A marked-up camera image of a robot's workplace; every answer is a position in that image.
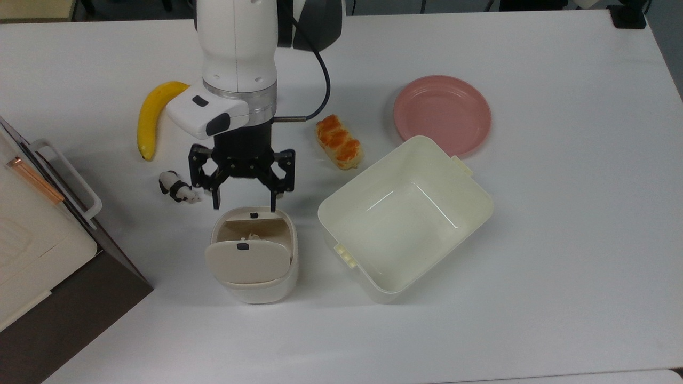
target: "banana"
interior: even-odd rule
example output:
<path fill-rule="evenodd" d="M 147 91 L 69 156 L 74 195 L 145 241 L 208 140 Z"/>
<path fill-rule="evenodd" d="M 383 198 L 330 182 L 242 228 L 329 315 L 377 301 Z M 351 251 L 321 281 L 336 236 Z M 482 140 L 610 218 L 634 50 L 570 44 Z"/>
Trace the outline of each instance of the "banana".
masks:
<path fill-rule="evenodd" d="M 190 86 L 179 81 L 169 81 L 154 88 L 140 108 L 137 120 L 137 149 L 142 158 L 152 161 L 156 149 L 156 123 L 161 111 L 169 101 Z"/>

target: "pink plate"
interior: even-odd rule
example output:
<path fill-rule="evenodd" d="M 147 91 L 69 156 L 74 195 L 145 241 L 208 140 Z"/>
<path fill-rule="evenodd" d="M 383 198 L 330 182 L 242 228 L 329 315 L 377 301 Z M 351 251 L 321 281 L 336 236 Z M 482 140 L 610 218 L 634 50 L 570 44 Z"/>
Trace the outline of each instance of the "pink plate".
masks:
<path fill-rule="evenodd" d="M 491 110 L 472 85 L 449 76 L 427 76 L 408 84 L 393 104 L 403 140 L 426 136 L 449 156 L 466 156 L 491 130 Z"/>

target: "white table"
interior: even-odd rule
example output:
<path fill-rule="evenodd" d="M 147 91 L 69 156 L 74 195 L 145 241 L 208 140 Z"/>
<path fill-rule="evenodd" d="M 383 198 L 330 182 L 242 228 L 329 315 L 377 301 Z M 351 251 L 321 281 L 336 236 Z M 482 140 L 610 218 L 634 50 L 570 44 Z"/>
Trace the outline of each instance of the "white table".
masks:
<path fill-rule="evenodd" d="M 155 291 L 52 383 L 427 383 L 683 366 L 683 105 L 649 29 L 607 11 L 360 16 L 323 52 L 337 113 L 365 146 L 336 170 L 313 122 L 274 128 L 297 151 L 301 274 L 274 305 L 233 299 L 204 247 L 227 209 L 268 203 L 254 180 L 223 205 L 181 206 L 156 178 L 188 176 L 194 142 L 164 115 L 158 154 L 135 146 L 145 95 L 192 82 L 191 20 L 0 25 L 0 115 L 48 137 L 101 194 L 100 222 Z M 312 111 L 309 53 L 279 51 L 279 115 Z M 465 163 L 492 218 L 395 304 L 376 305 L 321 237 L 318 204 L 395 148 L 393 99 L 448 74 L 487 98 L 493 127 Z"/>
<path fill-rule="evenodd" d="M 596 374 L 571 374 L 568 376 L 532 377 L 476 381 L 470 384 L 680 384 L 681 376 L 671 370 L 646 370 L 635 372 L 611 372 Z"/>

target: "bread roll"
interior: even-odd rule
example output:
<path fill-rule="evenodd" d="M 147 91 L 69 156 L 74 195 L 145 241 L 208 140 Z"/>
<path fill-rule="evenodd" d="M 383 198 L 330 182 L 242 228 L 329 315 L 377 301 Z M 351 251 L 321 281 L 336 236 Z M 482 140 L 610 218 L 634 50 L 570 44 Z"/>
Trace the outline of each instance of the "bread roll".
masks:
<path fill-rule="evenodd" d="M 330 115 L 316 124 L 318 144 L 340 169 L 355 168 L 363 158 L 360 141 L 351 136 L 337 115 Z"/>

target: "metal handle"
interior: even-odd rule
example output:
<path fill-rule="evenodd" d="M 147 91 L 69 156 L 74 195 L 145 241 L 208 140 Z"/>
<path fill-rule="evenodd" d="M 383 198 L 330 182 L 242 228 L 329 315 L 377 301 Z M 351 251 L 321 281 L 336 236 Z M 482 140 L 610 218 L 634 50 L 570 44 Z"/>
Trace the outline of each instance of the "metal handle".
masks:
<path fill-rule="evenodd" d="M 66 194 L 66 197 L 67 197 L 69 200 L 71 200 L 71 202 L 73 203 L 74 207 L 78 210 L 78 212 L 81 214 L 81 216 L 83 216 L 83 218 L 84 218 L 85 220 L 87 220 L 87 221 L 89 222 L 90 219 L 92 219 L 93 217 L 95 217 L 95 215 L 97 215 L 97 214 L 100 212 L 100 210 L 102 209 L 102 200 L 100 199 L 99 196 L 97 196 L 97 194 L 95 193 L 95 191 L 93 191 L 92 188 L 90 188 L 90 186 L 85 182 L 85 180 L 81 177 L 81 175 L 80 175 L 80 174 L 78 173 L 78 171 L 74 168 L 74 166 L 71 165 L 71 163 L 69 162 L 69 160 L 66 159 L 66 157 L 64 156 L 64 154 L 62 154 L 57 148 L 55 148 L 55 147 L 54 147 L 49 141 L 47 141 L 46 139 L 38 139 L 38 140 L 34 141 L 33 143 L 29 144 L 28 147 L 29 147 L 29 149 L 30 149 L 32 152 L 34 152 L 35 154 L 38 154 L 38 150 L 40 150 L 40 149 L 42 149 L 42 148 L 45 148 L 45 147 L 50 148 L 50 149 L 57 155 L 57 157 L 59 158 L 59 160 L 61 160 L 62 163 L 64 163 L 64 165 L 66 166 L 67 170 L 68 170 L 69 172 L 71 172 L 71 174 L 76 178 L 76 180 L 79 182 L 79 184 L 81 184 L 81 186 L 83 187 L 83 189 L 85 189 L 85 191 L 87 192 L 87 194 L 88 194 L 88 195 L 92 198 L 92 200 L 93 200 L 93 205 L 92 205 L 90 208 L 88 208 L 86 211 L 83 211 L 83 210 L 81 209 L 81 206 L 80 206 L 79 204 L 77 204 L 76 202 L 74 202 L 73 199 L 71 198 L 71 196 L 68 195 L 68 193 Z"/>

